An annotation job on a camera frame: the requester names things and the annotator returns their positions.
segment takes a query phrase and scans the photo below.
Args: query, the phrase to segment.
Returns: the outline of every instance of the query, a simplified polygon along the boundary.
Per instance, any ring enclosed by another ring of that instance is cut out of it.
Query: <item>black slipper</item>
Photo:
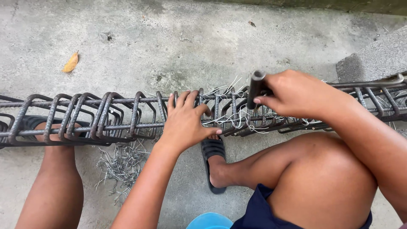
[[[208,158],[214,156],[214,155],[219,155],[222,156],[226,160],[226,153],[225,153],[225,145],[223,144],[222,139],[219,137],[219,140],[217,139],[204,139],[201,141],[201,151],[202,151],[202,156],[203,160],[205,163],[205,170],[206,170],[206,177],[208,179],[208,185],[209,189],[211,192],[214,194],[222,194],[225,192],[226,187],[224,188],[216,188],[214,187],[209,180],[209,163],[208,163]]]
[[[47,122],[48,117],[46,116],[41,116],[41,115],[24,115],[23,119],[21,120],[19,130],[33,130],[35,129],[40,123]],[[54,118],[53,124],[61,124],[62,119],[60,118]],[[84,121],[76,121],[79,125],[83,126],[89,126],[90,124],[88,122]],[[80,137],[85,137],[86,132],[81,133],[79,135]],[[31,140],[31,141],[38,141],[35,135],[29,135],[29,136],[23,136],[25,139]]]

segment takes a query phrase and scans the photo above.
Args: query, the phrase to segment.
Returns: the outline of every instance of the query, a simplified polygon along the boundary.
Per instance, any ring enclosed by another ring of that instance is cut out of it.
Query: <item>concrete wall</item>
[[[407,15],[406,0],[195,0],[198,2],[236,2],[256,5],[306,7]]]

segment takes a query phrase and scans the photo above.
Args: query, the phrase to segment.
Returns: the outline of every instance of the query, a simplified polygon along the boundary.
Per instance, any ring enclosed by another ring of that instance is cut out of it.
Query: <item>dry leaf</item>
[[[62,69],[63,72],[68,73],[76,67],[76,65],[78,64],[78,52],[79,52],[79,50],[76,53],[74,53],[71,56],[71,58],[69,58],[68,62],[65,64],[65,66]]]

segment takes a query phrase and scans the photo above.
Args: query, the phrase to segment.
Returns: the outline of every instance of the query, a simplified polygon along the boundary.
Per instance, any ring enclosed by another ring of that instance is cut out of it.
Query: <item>forearm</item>
[[[157,228],[161,205],[179,152],[159,141],[113,222],[113,229]]]
[[[407,140],[353,100],[326,122],[377,179],[378,185],[407,221]]]

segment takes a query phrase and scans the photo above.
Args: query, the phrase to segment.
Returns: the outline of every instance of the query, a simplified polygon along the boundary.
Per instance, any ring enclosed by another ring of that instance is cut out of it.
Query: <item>gray concrete ground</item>
[[[407,24],[405,17],[391,15],[154,0],[3,0],[0,23],[0,93],[17,98],[34,93],[102,96],[107,91],[134,97],[142,89],[167,95],[212,89],[255,69],[273,73],[294,68],[334,81],[339,60],[384,34],[383,26],[391,32]],[[182,26],[191,43],[179,40]],[[62,73],[76,50],[78,66]],[[241,160],[298,134],[227,137],[227,160]],[[98,149],[76,150],[85,189],[79,227],[108,228],[119,210],[113,206],[114,196],[108,196],[113,184],[95,191]],[[15,225],[42,157],[42,148],[0,151],[1,228]],[[208,211],[234,221],[243,215],[251,194],[247,188],[230,187],[225,194],[212,195],[199,147],[194,146],[178,160],[158,227],[185,228]],[[372,211],[371,228],[401,225],[380,193]]]

